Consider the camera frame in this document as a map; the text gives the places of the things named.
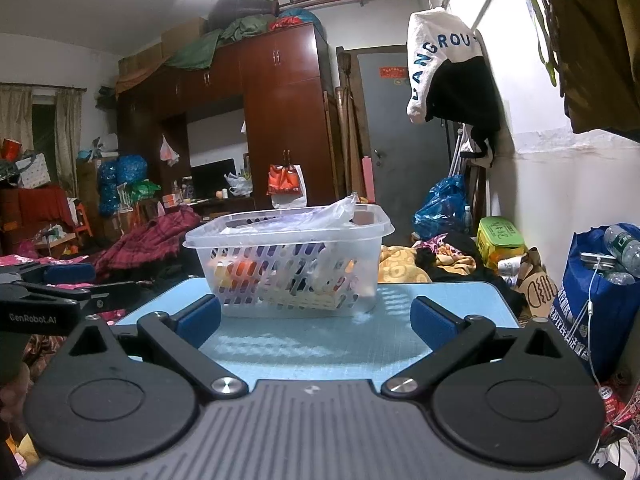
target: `water bottle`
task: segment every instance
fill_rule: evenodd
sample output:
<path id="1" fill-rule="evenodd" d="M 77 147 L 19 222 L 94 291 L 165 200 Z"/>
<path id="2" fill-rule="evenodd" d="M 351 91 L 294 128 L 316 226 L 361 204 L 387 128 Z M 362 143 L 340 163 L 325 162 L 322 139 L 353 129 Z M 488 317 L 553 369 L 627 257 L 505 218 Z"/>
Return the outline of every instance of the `water bottle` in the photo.
<path id="1" fill-rule="evenodd" d="M 614 285 L 633 285 L 636 280 L 628 272 L 605 272 L 604 279 Z"/>
<path id="2" fill-rule="evenodd" d="M 619 225 L 604 233 L 607 250 L 636 278 L 640 278 L 640 242 Z"/>
<path id="3" fill-rule="evenodd" d="M 462 217 L 462 223 L 465 227 L 465 234 L 471 236 L 473 219 L 471 218 L 471 206 L 465 205 L 465 215 Z"/>

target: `metal screw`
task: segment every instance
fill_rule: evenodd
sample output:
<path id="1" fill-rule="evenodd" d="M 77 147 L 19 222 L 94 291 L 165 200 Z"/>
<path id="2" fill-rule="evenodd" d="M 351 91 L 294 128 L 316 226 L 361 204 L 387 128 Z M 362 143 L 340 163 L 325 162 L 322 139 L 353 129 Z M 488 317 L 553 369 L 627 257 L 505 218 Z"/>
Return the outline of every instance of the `metal screw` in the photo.
<path id="1" fill-rule="evenodd" d="M 211 383 L 211 389 L 217 394 L 233 395 L 242 390 L 242 382 L 235 377 L 222 377 Z"/>
<path id="2" fill-rule="evenodd" d="M 386 387 L 395 394 L 410 394 L 418 388 L 418 383 L 409 377 L 392 377 Z"/>

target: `red plaid blanket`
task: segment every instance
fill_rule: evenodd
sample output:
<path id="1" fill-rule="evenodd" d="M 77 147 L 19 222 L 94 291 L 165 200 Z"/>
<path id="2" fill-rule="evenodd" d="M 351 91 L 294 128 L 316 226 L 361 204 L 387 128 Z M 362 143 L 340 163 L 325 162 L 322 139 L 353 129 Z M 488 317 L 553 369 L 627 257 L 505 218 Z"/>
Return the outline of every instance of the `red plaid blanket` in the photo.
<path id="1" fill-rule="evenodd" d="M 99 281 L 109 277 L 112 270 L 133 269 L 143 264 L 175 256 L 180 236 L 200 223 L 200 217 L 188 206 L 159 216 L 146 225 L 136 227 L 124 235 L 94 262 Z"/>

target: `gray door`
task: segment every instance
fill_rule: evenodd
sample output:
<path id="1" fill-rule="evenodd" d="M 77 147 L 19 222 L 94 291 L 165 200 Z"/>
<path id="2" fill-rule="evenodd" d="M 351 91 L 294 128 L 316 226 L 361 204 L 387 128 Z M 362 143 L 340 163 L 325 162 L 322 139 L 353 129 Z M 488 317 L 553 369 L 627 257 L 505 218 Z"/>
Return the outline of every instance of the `gray door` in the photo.
<path id="1" fill-rule="evenodd" d="M 391 219 L 396 232 L 386 245 L 410 243 L 414 213 L 431 187 L 449 174 L 449 151 L 444 122 L 434 119 L 413 124 L 406 114 L 411 97 L 409 79 L 394 78 L 407 66 L 406 53 L 358 54 L 369 127 L 376 203 Z"/>

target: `yellow container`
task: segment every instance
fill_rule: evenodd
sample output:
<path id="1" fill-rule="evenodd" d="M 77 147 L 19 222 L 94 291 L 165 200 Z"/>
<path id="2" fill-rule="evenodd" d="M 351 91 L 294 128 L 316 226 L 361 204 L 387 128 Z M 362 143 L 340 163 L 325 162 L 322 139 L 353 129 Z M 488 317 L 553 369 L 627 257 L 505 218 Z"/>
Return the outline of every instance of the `yellow container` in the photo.
<path id="1" fill-rule="evenodd" d="M 516 227 L 501 216 L 482 218 L 478 227 L 478 250 L 484 264 L 497 270 L 500 260 L 522 256 L 527 248 Z"/>

